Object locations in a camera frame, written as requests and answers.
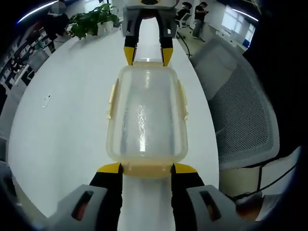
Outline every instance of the black t-shirt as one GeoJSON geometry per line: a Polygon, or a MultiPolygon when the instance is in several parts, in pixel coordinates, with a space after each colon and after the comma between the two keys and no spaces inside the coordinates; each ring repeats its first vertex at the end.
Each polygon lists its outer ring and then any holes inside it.
{"type": "Polygon", "coordinates": [[[204,11],[204,8],[202,6],[196,6],[194,10],[194,18],[199,19],[203,22],[205,18],[205,13],[197,13],[197,11],[204,11]]]}
{"type": "Polygon", "coordinates": [[[186,13],[191,13],[191,12],[190,12],[190,10],[187,10],[187,9],[182,9],[182,10],[180,10],[179,12],[177,12],[178,15],[175,17],[175,19],[176,19],[176,20],[182,19],[182,17],[184,17],[184,15],[185,15],[186,13]]]}

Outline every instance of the cable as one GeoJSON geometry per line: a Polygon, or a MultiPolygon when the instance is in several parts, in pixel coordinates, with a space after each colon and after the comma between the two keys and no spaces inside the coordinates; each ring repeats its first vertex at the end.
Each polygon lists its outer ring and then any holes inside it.
{"type": "Polygon", "coordinates": [[[293,165],[293,167],[291,167],[288,171],[286,171],[284,174],[282,174],[278,179],[276,179],[276,180],[274,180],[272,183],[270,183],[269,185],[267,185],[267,186],[265,186],[265,187],[263,187],[263,188],[261,188],[261,189],[259,189],[259,190],[256,190],[256,191],[254,191],[254,192],[251,192],[251,193],[243,193],[243,194],[240,194],[240,195],[238,195],[238,196],[235,196],[234,198],[236,199],[236,200],[239,200],[239,199],[243,199],[244,197],[249,197],[249,196],[251,196],[251,195],[253,195],[253,194],[255,194],[255,193],[258,193],[258,192],[260,192],[260,191],[263,191],[263,190],[265,190],[265,189],[267,189],[268,187],[270,187],[270,186],[272,186],[273,184],[275,184],[275,183],[277,183],[278,181],[280,181],[283,177],[285,177],[289,172],[291,172],[294,168],[296,167],[296,164],[295,165],[293,165]]]}
{"type": "Polygon", "coordinates": [[[188,48],[186,42],[184,41],[183,37],[179,34],[179,32],[177,32],[177,34],[178,34],[178,36],[181,38],[181,40],[184,42],[184,44],[185,44],[185,46],[186,46],[186,48],[187,48],[187,50],[188,50],[188,58],[190,58],[190,57],[191,57],[191,52],[190,52],[190,50],[189,50],[189,48],[188,48]]]}

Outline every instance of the pants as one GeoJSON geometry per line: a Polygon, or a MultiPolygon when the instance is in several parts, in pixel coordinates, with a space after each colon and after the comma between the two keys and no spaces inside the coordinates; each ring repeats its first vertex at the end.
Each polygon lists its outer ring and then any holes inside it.
{"type": "Polygon", "coordinates": [[[195,23],[196,23],[196,26],[194,27],[194,30],[192,32],[192,35],[194,37],[199,37],[200,36],[200,33],[202,31],[202,28],[203,28],[203,21],[199,20],[199,19],[195,19],[195,23]]]}

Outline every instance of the table surface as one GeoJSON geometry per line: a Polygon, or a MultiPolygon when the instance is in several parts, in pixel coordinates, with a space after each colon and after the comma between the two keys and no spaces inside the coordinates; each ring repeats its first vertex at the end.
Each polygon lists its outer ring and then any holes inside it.
{"type": "MultiPolygon", "coordinates": [[[[208,104],[185,51],[176,39],[173,45],[169,66],[185,88],[189,113],[189,150],[182,163],[218,188],[218,150],[208,104]]],[[[123,46],[120,30],[94,40],[70,39],[43,64],[22,97],[8,161],[20,187],[47,217],[66,195],[89,184],[98,168],[113,163],[105,148],[107,110],[112,85],[127,65],[123,46]]]]}

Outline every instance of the white pot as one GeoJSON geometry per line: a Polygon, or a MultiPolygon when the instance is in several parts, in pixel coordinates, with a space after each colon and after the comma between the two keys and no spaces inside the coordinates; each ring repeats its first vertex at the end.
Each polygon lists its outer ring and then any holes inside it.
{"type": "Polygon", "coordinates": [[[105,25],[105,23],[103,23],[103,24],[98,23],[97,26],[98,26],[97,36],[104,36],[106,34],[106,31],[105,31],[106,25],[105,25]]]}
{"type": "Polygon", "coordinates": [[[106,33],[109,34],[112,31],[112,28],[114,28],[114,22],[113,21],[108,21],[103,23],[103,25],[105,25],[105,30],[106,33]]]}

